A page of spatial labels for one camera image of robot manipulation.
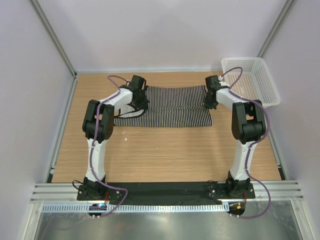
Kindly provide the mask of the black white striped tank top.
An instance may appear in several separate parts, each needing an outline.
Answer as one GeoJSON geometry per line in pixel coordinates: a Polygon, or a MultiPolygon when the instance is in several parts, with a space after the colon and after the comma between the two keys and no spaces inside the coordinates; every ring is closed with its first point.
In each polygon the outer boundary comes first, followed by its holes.
{"type": "Polygon", "coordinates": [[[210,127],[213,119],[204,106],[206,87],[148,86],[148,109],[137,109],[127,104],[114,117],[117,127],[195,128],[210,127]]]}

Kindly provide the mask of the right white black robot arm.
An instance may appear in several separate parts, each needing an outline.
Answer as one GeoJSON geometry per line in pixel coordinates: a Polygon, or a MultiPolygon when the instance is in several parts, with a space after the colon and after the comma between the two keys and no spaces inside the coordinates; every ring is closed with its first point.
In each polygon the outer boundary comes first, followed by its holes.
{"type": "Polygon", "coordinates": [[[231,133],[236,150],[225,181],[225,192],[231,198],[241,198],[250,190],[250,169],[257,143],[265,136],[265,113],[259,100],[248,100],[230,90],[217,75],[205,78],[204,106],[216,109],[224,105],[231,110],[231,133]]]}

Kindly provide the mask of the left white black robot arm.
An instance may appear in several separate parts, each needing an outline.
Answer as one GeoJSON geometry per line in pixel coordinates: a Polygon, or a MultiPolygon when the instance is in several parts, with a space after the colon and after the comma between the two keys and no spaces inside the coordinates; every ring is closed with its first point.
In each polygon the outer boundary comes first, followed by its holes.
{"type": "Polygon", "coordinates": [[[109,190],[128,193],[125,188],[106,183],[106,146],[114,130],[115,112],[131,103],[137,110],[148,108],[147,81],[133,75],[130,81],[116,88],[117,91],[112,95],[101,100],[92,99],[87,105],[82,131],[88,144],[88,167],[83,183],[78,187],[77,199],[80,201],[102,200],[109,190]]]}

